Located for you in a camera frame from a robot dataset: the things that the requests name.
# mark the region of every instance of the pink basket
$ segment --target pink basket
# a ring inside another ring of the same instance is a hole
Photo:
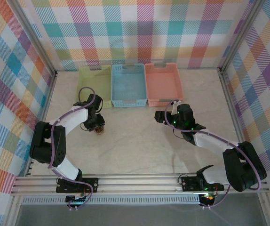
[[[145,78],[150,107],[166,106],[173,99],[183,100],[177,64],[146,64]]]

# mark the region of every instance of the white marble floor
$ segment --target white marble floor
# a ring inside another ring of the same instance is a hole
[[[216,70],[180,70],[183,103],[191,105],[196,122],[230,140],[237,140]],[[61,116],[75,103],[77,72],[59,73],[46,121]],[[193,146],[156,123],[164,107],[103,109],[102,135],[76,127],[66,138],[68,158],[84,174],[186,173],[222,161],[207,149]],[[36,162],[32,175],[52,174]]]

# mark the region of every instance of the blue basket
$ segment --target blue basket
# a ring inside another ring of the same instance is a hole
[[[146,105],[144,64],[112,66],[111,99],[114,107]]]

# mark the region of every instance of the plastic basket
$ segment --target plastic basket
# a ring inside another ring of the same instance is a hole
[[[113,65],[111,90],[114,107],[145,106],[147,94],[144,65]]]
[[[166,106],[173,99],[183,100],[183,89],[176,63],[145,65],[149,106]]]
[[[110,65],[89,66],[79,69],[77,101],[79,101],[79,90],[84,86],[94,89],[95,93],[103,99],[103,108],[112,107]],[[90,90],[83,89],[80,94],[81,101],[86,101],[90,93],[92,93]]]

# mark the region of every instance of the floor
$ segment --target floor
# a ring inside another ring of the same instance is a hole
[[[191,105],[196,122],[226,139],[237,140],[216,70],[179,73],[183,103]],[[77,72],[59,73],[46,121],[70,110],[76,101],[77,80]],[[187,173],[222,161],[222,156],[176,138],[170,127],[156,123],[157,110],[164,107],[103,109],[104,134],[76,127],[66,138],[66,155],[83,174]],[[53,173],[46,164],[35,162],[32,175],[46,174]]]

